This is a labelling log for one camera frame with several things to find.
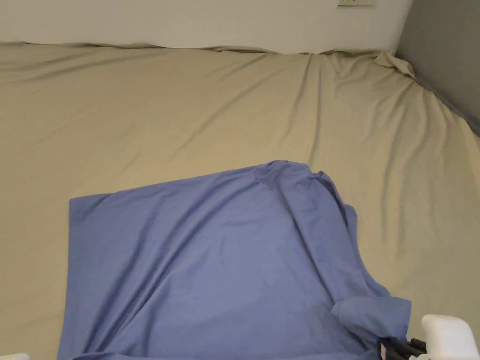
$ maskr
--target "mattress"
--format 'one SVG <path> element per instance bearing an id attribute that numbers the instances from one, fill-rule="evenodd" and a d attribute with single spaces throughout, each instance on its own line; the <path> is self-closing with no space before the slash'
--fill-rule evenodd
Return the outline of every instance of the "mattress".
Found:
<path id="1" fill-rule="evenodd" d="M 480 141 L 375 52 L 0 46 L 0 354 L 53 359 L 73 197 L 307 163 L 358 213 L 370 274 L 480 336 Z"/>

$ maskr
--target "bed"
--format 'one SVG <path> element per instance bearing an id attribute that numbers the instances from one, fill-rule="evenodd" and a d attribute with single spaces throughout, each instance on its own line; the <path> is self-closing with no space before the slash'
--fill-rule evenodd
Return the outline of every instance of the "bed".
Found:
<path id="1" fill-rule="evenodd" d="M 53 359 L 73 197 L 285 159 L 359 216 L 370 274 L 480 335 L 480 140 L 379 52 L 0 46 L 0 354 Z"/>

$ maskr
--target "wall plate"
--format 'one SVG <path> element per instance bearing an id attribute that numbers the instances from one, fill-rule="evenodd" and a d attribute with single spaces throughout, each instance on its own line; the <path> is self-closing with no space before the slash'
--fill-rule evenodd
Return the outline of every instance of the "wall plate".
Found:
<path id="1" fill-rule="evenodd" d="M 375 6 L 377 0 L 338 0 L 339 6 Z"/>

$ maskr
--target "gray wall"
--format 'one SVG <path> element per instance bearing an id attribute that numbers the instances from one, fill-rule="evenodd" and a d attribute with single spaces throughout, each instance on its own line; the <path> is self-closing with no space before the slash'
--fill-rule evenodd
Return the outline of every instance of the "gray wall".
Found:
<path id="1" fill-rule="evenodd" d="M 414 0 L 396 55 L 480 134 L 480 0 Z"/>

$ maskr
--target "white wall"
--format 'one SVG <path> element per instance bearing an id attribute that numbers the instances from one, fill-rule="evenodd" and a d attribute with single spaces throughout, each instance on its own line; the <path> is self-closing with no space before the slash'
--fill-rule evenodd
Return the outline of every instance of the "white wall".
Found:
<path id="1" fill-rule="evenodd" d="M 0 41 L 395 49 L 412 0 L 0 0 Z"/>

